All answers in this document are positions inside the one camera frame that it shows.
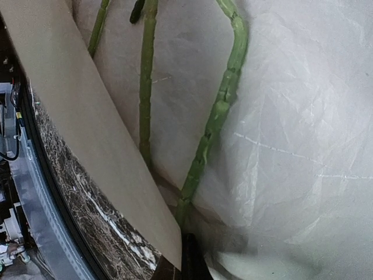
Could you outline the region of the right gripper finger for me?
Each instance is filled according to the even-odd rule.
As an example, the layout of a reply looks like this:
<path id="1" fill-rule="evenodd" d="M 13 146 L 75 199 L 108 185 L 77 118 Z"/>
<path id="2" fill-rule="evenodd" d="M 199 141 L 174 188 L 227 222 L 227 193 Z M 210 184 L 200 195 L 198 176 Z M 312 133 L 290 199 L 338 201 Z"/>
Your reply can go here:
<path id="1" fill-rule="evenodd" d="M 208 280 L 210 272 L 198 245 L 197 238 L 192 233 L 182 235 L 182 279 Z"/>

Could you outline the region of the white rose fake flower stem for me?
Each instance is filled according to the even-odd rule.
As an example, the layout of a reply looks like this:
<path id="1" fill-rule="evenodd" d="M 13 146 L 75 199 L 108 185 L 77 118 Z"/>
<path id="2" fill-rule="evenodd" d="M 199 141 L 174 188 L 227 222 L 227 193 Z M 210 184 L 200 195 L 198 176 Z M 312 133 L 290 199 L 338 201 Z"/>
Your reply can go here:
<path id="1" fill-rule="evenodd" d="M 234 1 L 217 1 L 220 9 L 229 18 L 234 33 L 233 46 L 222 76 L 216 99 L 212 105 L 203 135 L 199 141 L 194 159 L 187 172 L 175 210 L 175 220 L 180 228 L 185 225 L 189 207 L 198 189 L 210 150 L 220 135 L 231 105 L 237 98 L 237 88 L 241 70 L 247 55 L 249 36 L 248 27 L 240 15 Z"/>

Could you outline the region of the beige pink wrapping paper sheet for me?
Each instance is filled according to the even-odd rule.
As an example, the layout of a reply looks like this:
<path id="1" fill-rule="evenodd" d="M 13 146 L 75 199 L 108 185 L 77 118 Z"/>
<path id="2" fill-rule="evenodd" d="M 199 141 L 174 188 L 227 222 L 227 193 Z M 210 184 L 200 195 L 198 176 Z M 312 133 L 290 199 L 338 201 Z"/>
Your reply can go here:
<path id="1" fill-rule="evenodd" d="M 214 279 L 372 278 L 372 2 L 236 1 L 249 47 L 185 225 Z M 233 45 L 216 1 L 159 1 L 147 168 L 143 23 L 111 1 L 2 1 L 44 152 L 110 279 L 181 261 L 173 214 Z"/>

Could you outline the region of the pink rose fake flower stem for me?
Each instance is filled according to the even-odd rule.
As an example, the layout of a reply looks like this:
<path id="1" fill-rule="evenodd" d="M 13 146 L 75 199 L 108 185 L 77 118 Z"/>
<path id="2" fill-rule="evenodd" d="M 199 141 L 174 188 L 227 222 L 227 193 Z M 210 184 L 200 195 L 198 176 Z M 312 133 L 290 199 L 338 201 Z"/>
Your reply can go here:
<path id="1" fill-rule="evenodd" d="M 158 0 L 145 1 L 139 87 L 139 150 L 147 167 L 151 166 L 150 112 L 152 93 L 152 69 L 154 56 L 154 34 Z"/>

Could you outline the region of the green leafy fake flower bunch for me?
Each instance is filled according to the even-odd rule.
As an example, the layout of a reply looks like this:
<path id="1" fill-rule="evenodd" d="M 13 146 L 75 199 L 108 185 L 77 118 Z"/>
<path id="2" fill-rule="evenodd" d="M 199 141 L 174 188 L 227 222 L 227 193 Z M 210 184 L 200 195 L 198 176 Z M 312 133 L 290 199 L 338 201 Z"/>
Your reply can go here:
<path id="1" fill-rule="evenodd" d="M 98 9 L 98 12 L 97 12 L 97 16 L 96 16 L 93 30 L 92 30 L 90 40 L 89 40 L 89 45 L 87 48 L 92 58 L 94 57 L 96 53 L 98 41 L 100 39 L 100 34 L 101 34 L 101 31 L 104 25 L 104 21 L 106 19 L 107 9 L 108 9 L 109 4 L 110 4 L 110 0 L 102 0 L 100 7 Z"/>

